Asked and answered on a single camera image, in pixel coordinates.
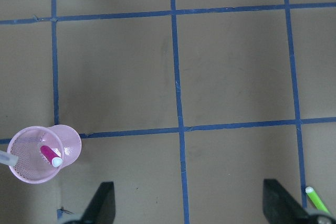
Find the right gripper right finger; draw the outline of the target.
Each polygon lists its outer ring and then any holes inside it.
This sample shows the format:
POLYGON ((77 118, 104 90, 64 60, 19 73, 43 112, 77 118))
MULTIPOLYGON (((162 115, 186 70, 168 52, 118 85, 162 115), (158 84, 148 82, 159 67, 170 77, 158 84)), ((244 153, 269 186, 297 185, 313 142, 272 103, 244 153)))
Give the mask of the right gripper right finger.
POLYGON ((335 223, 331 213, 303 208, 276 179, 264 179, 262 203, 269 223, 335 223))

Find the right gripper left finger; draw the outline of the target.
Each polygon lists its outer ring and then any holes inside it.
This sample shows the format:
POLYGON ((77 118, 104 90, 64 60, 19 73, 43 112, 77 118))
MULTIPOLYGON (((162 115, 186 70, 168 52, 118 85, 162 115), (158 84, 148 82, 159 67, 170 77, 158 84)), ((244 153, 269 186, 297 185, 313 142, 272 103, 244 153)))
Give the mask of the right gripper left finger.
POLYGON ((60 223, 114 223, 116 216, 113 182, 102 182, 81 215, 60 218, 60 223))

